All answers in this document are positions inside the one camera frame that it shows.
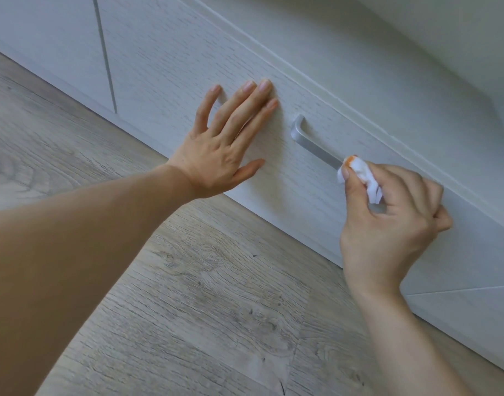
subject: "metal handle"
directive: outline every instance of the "metal handle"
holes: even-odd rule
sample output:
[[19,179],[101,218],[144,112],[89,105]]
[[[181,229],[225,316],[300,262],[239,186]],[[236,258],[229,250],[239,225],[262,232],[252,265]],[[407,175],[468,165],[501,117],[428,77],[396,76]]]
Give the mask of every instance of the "metal handle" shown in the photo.
[[301,130],[301,123],[303,122],[303,119],[304,116],[302,114],[299,114],[294,120],[292,128],[290,129],[290,135],[292,136],[292,139],[294,139],[296,143],[302,146],[304,149],[308,150],[323,162],[327,163],[338,171],[341,167],[341,159],[336,158],[323,147],[318,146]]

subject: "laminate floor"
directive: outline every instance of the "laminate floor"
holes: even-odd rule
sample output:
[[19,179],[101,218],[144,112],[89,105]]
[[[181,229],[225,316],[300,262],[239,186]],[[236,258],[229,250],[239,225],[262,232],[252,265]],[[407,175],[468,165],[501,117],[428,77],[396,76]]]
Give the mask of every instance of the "laminate floor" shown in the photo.
[[[0,208],[165,161],[0,55]],[[424,327],[476,394],[504,395],[504,371]],[[342,270],[218,196],[155,232],[38,394],[387,393]]]

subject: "right hand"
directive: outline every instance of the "right hand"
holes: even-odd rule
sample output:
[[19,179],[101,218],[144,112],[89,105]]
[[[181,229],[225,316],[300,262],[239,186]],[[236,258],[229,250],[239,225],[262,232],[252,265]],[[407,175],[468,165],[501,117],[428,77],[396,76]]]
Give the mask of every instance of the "right hand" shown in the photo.
[[385,214],[369,210],[365,186],[343,168],[347,220],[340,237],[344,272],[355,299],[400,294],[400,283],[452,219],[440,204],[443,187],[393,165],[368,163],[382,188]]

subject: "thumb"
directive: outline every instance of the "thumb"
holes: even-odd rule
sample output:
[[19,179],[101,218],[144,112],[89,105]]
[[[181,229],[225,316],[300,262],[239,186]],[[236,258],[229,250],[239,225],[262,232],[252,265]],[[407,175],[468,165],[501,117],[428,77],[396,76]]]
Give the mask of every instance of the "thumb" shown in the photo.
[[348,218],[349,216],[359,216],[369,212],[369,207],[367,206],[369,198],[362,181],[349,167],[343,166],[341,174],[345,179],[345,200],[347,201]]
[[235,174],[233,174],[230,182],[230,189],[233,189],[235,186],[253,177],[258,169],[261,168],[264,164],[265,160],[260,158],[258,160],[250,161],[244,167],[239,168],[237,171],[235,171]]

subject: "left hand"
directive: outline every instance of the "left hand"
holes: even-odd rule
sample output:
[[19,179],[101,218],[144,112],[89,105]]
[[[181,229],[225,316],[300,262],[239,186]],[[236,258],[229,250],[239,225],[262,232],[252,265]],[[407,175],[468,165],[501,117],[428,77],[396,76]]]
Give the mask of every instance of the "left hand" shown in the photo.
[[221,90],[215,85],[208,91],[197,109],[192,130],[167,162],[186,176],[196,199],[233,189],[265,163],[257,159],[240,167],[255,135],[278,106],[278,100],[269,97],[272,83],[267,79],[259,86],[246,82],[219,108],[208,126],[208,116]]

